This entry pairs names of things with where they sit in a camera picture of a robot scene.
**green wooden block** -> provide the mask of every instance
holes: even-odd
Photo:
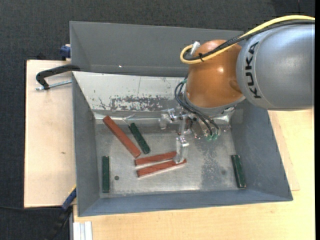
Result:
[[[234,154],[231,156],[231,159],[232,159],[232,165],[233,165],[234,175],[236,179],[236,184],[239,189],[244,189],[247,185],[246,185],[245,175],[242,170],[242,165],[240,162],[240,156],[237,154]]]
[[[110,192],[110,164],[109,156],[102,157],[102,192]]]
[[[142,152],[144,154],[148,154],[150,152],[150,147],[148,146],[147,142],[145,141],[144,137],[141,135],[138,127],[134,122],[129,125],[129,129],[132,135],[134,136],[136,142],[138,142]]]

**yellow cable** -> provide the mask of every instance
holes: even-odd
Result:
[[[283,16],[283,17],[279,17],[279,18],[274,18],[272,20],[269,20],[253,29],[251,29],[250,31],[244,33],[243,35],[241,35],[241,38],[242,37],[245,37],[247,35],[250,35],[254,32],[257,32],[259,30],[262,30],[270,25],[273,25],[273,24],[276,24],[276,23],[280,23],[280,22],[284,22],[284,21],[294,21],[294,20],[315,20],[314,17],[309,17],[309,16],[303,16],[303,15],[289,15],[289,16]],[[210,60],[211,58],[213,58],[214,56],[217,56],[218,54],[220,53],[223,53],[225,50],[227,49],[230,49],[232,46],[234,46],[235,44],[232,44],[226,48],[223,48],[213,54],[210,54],[206,57],[203,57],[202,60],[201,59],[196,59],[196,60],[186,60],[184,59],[184,54],[187,50],[191,49],[192,48],[192,44],[186,46],[180,53],[180,60],[185,63],[185,64],[197,64],[197,63],[200,63],[200,62],[203,62],[203,61],[207,61],[207,60]]]

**wooden table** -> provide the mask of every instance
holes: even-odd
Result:
[[[61,205],[75,183],[71,86],[34,91],[39,86],[37,72],[65,63],[27,62],[26,208]],[[67,77],[50,77],[49,82]],[[269,115],[293,201],[90,217],[78,217],[74,205],[74,221],[91,221],[94,240],[314,239],[314,112],[270,111]]]

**dark floor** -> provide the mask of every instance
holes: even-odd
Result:
[[[314,17],[315,0],[0,0],[0,240],[43,239],[59,215],[21,209],[24,61],[60,60],[69,21],[247,31],[291,14]],[[68,239],[68,227],[56,239]]]

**red wooden block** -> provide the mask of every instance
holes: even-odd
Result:
[[[170,160],[168,162],[163,162],[163,163],[159,163],[159,164],[155,164],[155,165],[151,165],[149,167],[139,169],[136,171],[136,174],[138,175],[138,178],[140,178],[142,176],[150,175],[150,174],[162,171],[162,170],[166,170],[169,168],[180,166],[182,164],[185,164],[186,162],[187,162],[186,159],[184,159],[181,163],[175,163],[175,161]]]
[[[154,162],[160,162],[168,159],[172,159],[176,156],[177,152],[172,151],[164,154],[157,154],[149,157],[143,157],[143,158],[138,158],[134,161],[136,166],[139,165],[144,165],[144,164],[149,164],[149,163],[154,163]]]
[[[129,139],[120,127],[110,118],[110,116],[107,115],[103,119],[103,122],[135,158],[140,156],[141,151],[139,148],[137,148],[131,139]]]

